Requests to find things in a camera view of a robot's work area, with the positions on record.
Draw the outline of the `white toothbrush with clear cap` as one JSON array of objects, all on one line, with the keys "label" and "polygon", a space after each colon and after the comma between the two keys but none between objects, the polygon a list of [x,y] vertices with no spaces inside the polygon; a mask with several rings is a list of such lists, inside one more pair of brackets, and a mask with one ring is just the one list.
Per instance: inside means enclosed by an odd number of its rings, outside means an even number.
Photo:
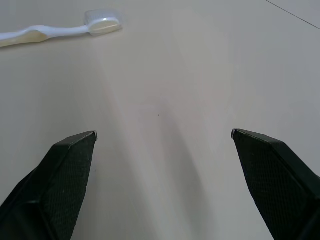
[{"label": "white toothbrush with clear cap", "polygon": [[90,10],[84,14],[84,25],[82,26],[33,25],[15,32],[0,33],[0,48],[41,43],[53,38],[74,37],[83,34],[100,36],[116,32],[121,28],[121,21],[114,13],[103,9]]}]

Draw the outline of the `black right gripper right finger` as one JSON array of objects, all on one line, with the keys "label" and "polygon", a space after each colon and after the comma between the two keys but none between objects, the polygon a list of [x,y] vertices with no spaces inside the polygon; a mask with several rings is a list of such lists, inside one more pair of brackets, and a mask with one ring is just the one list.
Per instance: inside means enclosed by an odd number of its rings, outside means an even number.
[{"label": "black right gripper right finger", "polygon": [[231,132],[248,190],[274,240],[320,240],[320,177],[284,142]]}]

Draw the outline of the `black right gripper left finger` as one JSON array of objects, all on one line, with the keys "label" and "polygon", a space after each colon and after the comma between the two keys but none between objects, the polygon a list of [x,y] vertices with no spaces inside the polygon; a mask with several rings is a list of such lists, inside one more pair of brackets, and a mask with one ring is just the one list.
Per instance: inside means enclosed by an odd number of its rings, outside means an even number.
[{"label": "black right gripper left finger", "polygon": [[71,240],[97,140],[87,131],[50,148],[0,205],[0,240]]}]

